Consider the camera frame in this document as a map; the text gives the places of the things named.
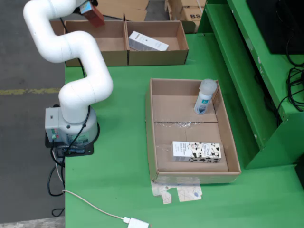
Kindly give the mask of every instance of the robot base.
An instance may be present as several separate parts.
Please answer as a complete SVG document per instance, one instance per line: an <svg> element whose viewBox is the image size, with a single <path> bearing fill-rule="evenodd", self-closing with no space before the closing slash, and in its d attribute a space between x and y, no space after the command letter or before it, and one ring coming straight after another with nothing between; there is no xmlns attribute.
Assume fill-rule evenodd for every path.
<svg viewBox="0 0 304 228"><path fill-rule="evenodd" d="M67 152L67 148L78 135L82 125L82 123L69 124L66 122L58 105L55 105L53 108L47 108L45 146L54 149L58 158L93 154L93 144L97 140L100 131L93 108L90 110L86 127Z"/></svg>

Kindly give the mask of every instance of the white bottle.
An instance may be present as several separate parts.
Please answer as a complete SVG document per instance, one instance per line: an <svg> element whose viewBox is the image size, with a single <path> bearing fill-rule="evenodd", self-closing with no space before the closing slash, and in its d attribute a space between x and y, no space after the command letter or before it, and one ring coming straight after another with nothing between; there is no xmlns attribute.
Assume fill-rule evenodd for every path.
<svg viewBox="0 0 304 228"><path fill-rule="evenodd" d="M212 94L215 92L217 87L217 83L211 79L205 79L201 82L199 95L194 106L196 114L203 115L206 112L210 99L212 98Z"/></svg>

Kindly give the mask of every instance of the cardboard tray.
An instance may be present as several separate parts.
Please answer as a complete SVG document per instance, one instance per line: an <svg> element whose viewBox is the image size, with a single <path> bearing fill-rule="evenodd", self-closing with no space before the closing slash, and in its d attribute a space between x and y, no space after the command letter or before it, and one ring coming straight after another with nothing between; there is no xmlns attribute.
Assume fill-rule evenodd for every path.
<svg viewBox="0 0 304 228"><path fill-rule="evenodd" d="M125 22L127 37L133 31L169 45L167 51L129 51L129 66L182 65L185 64L189 47L180 21Z"/></svg>
<svg viewBox="0 0 304 228"><path fill-rule="evenodd" d="M85 31L96 40L105 63L110 66L126 66L128 59L129 41L123 21L107 20L105 25L95 28L87 20L65 21L68 32ZM78 59L66 62L67 67L79 67Z"/></svg>
<svg viewBox="0 0 304 228"><path fill-rule="evenodd" d="M150 178L158 183L230 183L241 173L220 87L204 115L193 107L200 80L151 79L146 94ZM172 141L220 143L219 163L171 161Z"/></svg>

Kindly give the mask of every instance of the small white box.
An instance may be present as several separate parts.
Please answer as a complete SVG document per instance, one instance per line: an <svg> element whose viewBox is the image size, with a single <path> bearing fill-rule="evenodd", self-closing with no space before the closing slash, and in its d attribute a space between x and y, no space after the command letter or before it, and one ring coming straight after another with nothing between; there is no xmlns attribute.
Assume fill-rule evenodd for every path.
<svg viewBox="0 0 304 228"><path fill-rule="evenodd" d="M222 158L219 143L172 142L173 161L218 163Z"/></svg>
<svg viewBox="0 0 304 228"><path fill-rule="evenodd" d="M129 36L129 46L138 51L166 51L169 47L168 44L135 31Z"/></svg>

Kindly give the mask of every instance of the gray floor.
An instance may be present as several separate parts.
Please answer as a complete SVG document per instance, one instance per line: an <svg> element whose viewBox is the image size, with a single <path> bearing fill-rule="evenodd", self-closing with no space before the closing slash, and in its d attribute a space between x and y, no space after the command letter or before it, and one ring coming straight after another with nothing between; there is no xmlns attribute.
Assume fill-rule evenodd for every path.
<svg viewBox="0 0 304 228"><path fill-rule="evenodd" d="M64 205L63 197L47 193L54 163L44 146L45 108L58 103L58 93L29 91L61 88L64 64L49 63L37 52L22 15L26 2L0 1L0 223L49 218ZM163 0L152 0L147 10L146 20L169 19ZM56 175L52 190L61 190Z"/></svg>

